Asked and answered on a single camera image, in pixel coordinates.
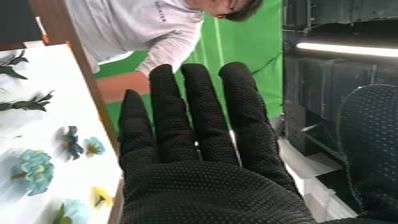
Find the green plant cutout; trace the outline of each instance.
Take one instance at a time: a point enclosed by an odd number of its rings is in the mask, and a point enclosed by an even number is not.
[[[22,62],[29,62],[29,59],[23,57],[25,51],[22,52],[18,57],[13,57],[13,59],[0,65],[0,74],[9,75],[16,79],[29,79],[25,76],[18,74],[15,71],[15,68],[11,65],[18,65]]]
[[[57,218],[54,220],[54,224],[71,224],[71,218],[66,217],[66,205],[61,205],[59,213],[57,213]]]
[[[47,112],[47,105],[50,104],[50,99],[54,98],[54,91],[43,97],[41,94],[34,96],[29,101],[7,102],[0,103],[0,111],[11,109],[23,109],[23,110],[41,110]]]
[[[84,154],[84,148],[79,145],[79,127],[70,126],[68,128],[70,130],[63,136],[61,146],[68,151],[68,159],[73,158],[73,160],[77,160],[80,158],[80,154]]]

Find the black glove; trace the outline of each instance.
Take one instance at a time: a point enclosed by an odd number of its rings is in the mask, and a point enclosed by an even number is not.
[[[141,96],[127,92],[119,120],[127,183],[121,223],[317,223],[279,158],[246,65],[233,63],[221,71],[237,147],[206,68],[185,65],[183,75],[194,129],[169,65],[151,72],[157,138]]]

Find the fluorescent light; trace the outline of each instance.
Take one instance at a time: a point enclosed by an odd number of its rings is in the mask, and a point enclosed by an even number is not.
[[[315,51],[329,51],[329,52],[345,53],[345,54],[398,57],[398,49],[389,49],[389,48],[356,47],[356,46],[313,44],[313,43],[301,43],[297,44],[297,47],[301,49],[308,49]]]

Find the green backdrop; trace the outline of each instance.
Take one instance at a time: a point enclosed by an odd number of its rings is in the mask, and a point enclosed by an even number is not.
[[[206,65],[224,102],[219,69],[233,61],[247,64],[254,72],[258,88],[267,102],[269,116],[283,112],[283,54],[281,54],[281,0],[265,0],[265,7],[256,16],[244,23],[217,20],[206,15],[203,37],[196,51],[185,63]],[[123,61],[102,65],[96,77],[107,77],[132,72],[146,57],[146,52],[135,54]],[[183,91],[183,77],[176,74]],[[148,110],[151,111],[150,95],[144,95]],[[118,124],[121,103],[107,105],[114,124]]]

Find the person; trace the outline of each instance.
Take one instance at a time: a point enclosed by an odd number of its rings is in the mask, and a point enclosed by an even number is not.
[[[317,221],[279,158],[278,137],[249,69],[242,63],[231,63],[221,70],[237,145],[206,68],[190,64],[182,71],[192,125],[171,65],[157,67],[150,75],[155,136],[141,95],[134,90],[125,95],[121,223],[313,224]],[[327,224],[398,221],[398,157],[395,151],[386,154],[386,149],[397,149],[398,131],[397,125],[386,129],[382,122],[386,118],[388,123],[398,123],[397,96],[397,87],[377,86],[363,88],[347,100],[341,144],[350,149],[350,183],[365,212],[357,218]],[[370,128],[389,136],[386,144],[377,143]]]
[[[244,21],[263,0],[66,0],[87,58],[98,63],[150,49],[135,72],[98,80],[107,103],[123,100],[125,90],[150,92],[150,71],[171,64],[174,71],[201,37],[203,12],[219,19]]]

